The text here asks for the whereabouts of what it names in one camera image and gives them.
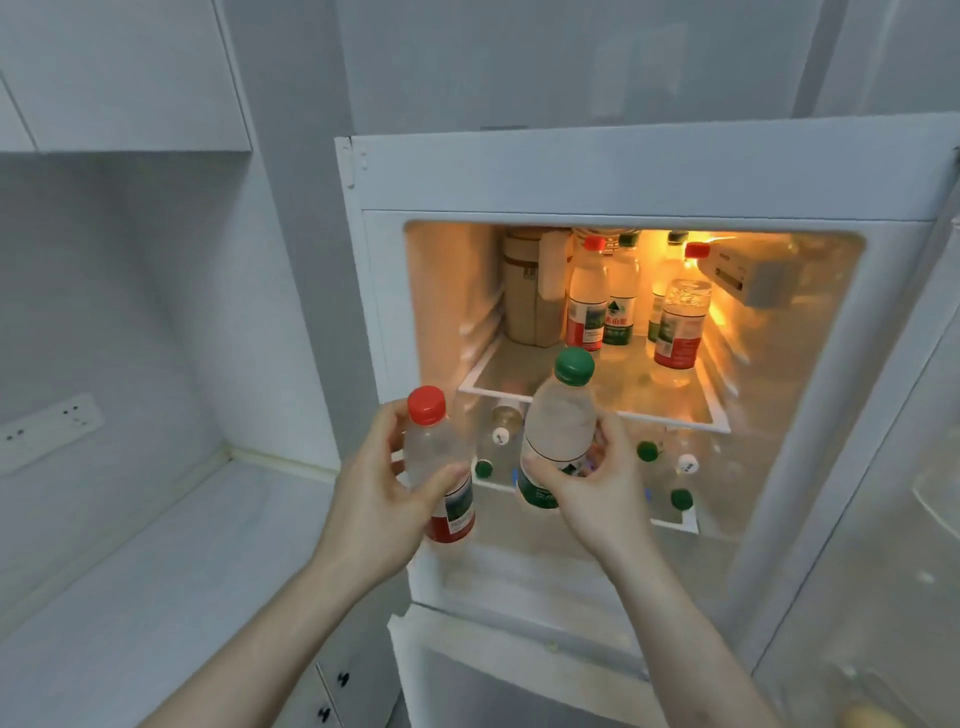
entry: white shelf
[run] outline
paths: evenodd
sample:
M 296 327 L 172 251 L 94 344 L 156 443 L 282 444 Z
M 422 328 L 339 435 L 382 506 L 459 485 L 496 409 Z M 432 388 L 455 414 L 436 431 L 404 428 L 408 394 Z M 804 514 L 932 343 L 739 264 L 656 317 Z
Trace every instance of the white shelf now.
M 495 338 L 461 383 L 461 392 L 488 397 L 531 401 L 550 376 L 564 344 L 547 349 Z M 597 404 L 621 417 L 671 427 L 729 433 L 730 422 L 717 398 L 703 361 L 697 361 L 689 382 L 672 387 L 654 377 L 670 373 L 654 364 L 645 350 L 645 339 L 635 341 L 622 362 L 603 357 L 597 362 L 591 385 Z
M 476 466 L 477 466 L 477 458 L 474 457 L 473 461 L 470 463 L 470 475 L 473 478 L 473 485 L 479 485 L 482 488 L 490 488 L 491 490 L 499 491 L 501 493 L 509 493 L 511 496 L 519 498 L 519 495 L 516 493 L 516 485 L 514 485 L 513 483 L 510 483 L 509 485 L 504 483 L 497 483 L 492 480 L 487 480 L 485 478 L 477 477 Z M 521 504 L 518 500 L 516 507 L 522 508 L 523 504 Z M 681 516 L 681 519 L 677 522 L 661 521 L 660 519 L 650 519 L 650 523 L 660 528 L 671 528 L 675 531 L 684 531 L 685 533 L 692 533 L 696 535 L 700 534 L 700 524 L 697 521 L 696 505 L 694 505 L 688 510 L 680 512 L 680 516 Z

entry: green bottle cap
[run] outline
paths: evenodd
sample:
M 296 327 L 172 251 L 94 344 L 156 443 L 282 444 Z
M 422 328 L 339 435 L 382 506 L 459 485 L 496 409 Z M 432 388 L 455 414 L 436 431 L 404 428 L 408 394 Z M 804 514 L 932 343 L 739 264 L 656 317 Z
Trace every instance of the green bottle cap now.
M 670 491 L 670 502 L 678 511 L 688 511 L 693 507 L 693 496 L 686 488 Z
M 477 460 L 477 464 L 473 467 L 473 471 L 476 473 L 477 477 L 487 479 L 493 475 L 493 463 L 490 460 Z
M 643 440 L 636 446 L 636 456 L 645 463 L 652 463 L 660 457 L 660 448 L 657 447 L 657 443 Z
M 564 384 L 571 387 L 586 386 L 593 376 L 593 357 L 579 347 L 568 347 L 557 356 L 553 373 Z

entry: freezer door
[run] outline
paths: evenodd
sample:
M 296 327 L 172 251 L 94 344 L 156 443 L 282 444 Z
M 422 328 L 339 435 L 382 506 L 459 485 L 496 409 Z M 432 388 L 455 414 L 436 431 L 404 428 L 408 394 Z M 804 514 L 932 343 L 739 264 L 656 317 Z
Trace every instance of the freezer door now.
M 860 703 L 911 728 L 957 724 L 956 310 L 760 663 L 797 726 L 833 725 Z
M 666 728 L 648 683 L 556 645 L 417 604 L 390 636 L 412 728 Z

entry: refrigerator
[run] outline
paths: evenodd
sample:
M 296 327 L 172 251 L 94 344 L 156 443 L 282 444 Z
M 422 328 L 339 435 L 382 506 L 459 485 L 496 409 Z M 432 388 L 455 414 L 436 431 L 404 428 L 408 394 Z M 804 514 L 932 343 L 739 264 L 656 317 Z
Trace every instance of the refrigerator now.
M 919 471 L 956 409 L 938 400 L 943 417 L 917 414 L 898 434 L 948 358 L 960 303 L 958 144 L 955 113 L 337 138 L 377 396 L 439 386 L 468 436 L 493 402 L 531 399 L 562 344 L 505 335 L 512 231 L 640 231 L 635 329 L 670 231 L 711 255 L 787 261 L 775 304 L 714 277 L 683 386 L 651 371 L 641 332 L 628 364 L 601 357 L 595 393 L 635 441 L 694 456 L 682 478 L 694 507 L 652 507 L 658 543 L 785 714 L 842 710 L 874 675 L 904 699 L 921 683 L 923 703 L 914 670 L 956 651 L 872 642 L 896 619 L 922 633 L 927 609 L 948 631 L 945 610 L 960 604 L 955 589 L 948 601 L 957 495 L 909 496 L 907 482 L 907 461 Z M 952 473 L 947 437 L 924 457 Z M 886 451 L 902 472 L 884 468 L 875 485 Z M 424 543 L 407 569 L 413 602 L 389 624 L 411 724 L 665 725 L 614 589 L 563 520 L 524 508 L 502 473 L 475 477 L 473 491 L 473 533 Z M 932 606 L 903 575 L 927 561 Z M 891 572 L 903 581 L 888 594 Z M 901 674 L 901 656 L 924 664 Z

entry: open refrigerator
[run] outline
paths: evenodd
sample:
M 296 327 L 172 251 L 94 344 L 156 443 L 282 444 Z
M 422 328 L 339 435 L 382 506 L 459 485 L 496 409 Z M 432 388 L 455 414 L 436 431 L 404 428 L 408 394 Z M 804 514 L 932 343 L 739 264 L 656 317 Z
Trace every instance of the open refrigerator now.
M 776 305 L 715 282 L 683 386 L 657 376 L 642 331 L 625 361 L 601 357 L 593 385 L 635 440 L 698 461 L 683 476 L 694 507 L 653 507 L 655 532 L 754 669 L 902 405 L 884 378 L 894 355 L 915 381 L 929 351 L 906 337 L 942 332 L 917 306 L 960 246 L 960 115 L 335 143 L 377 394 L 439 386 L 464 432 L 497 400 L 529 401 L 562 346 L 504 333 L 512 231 L 641 231 L 636 329 L 669 231 L 789 260 Z M 513 490 L 474 478 L 473 533 L 425 543 L 408 568 L 414 603 L 390 629 L 412 724 L 663 725 L 612 585 L 561 518 Z

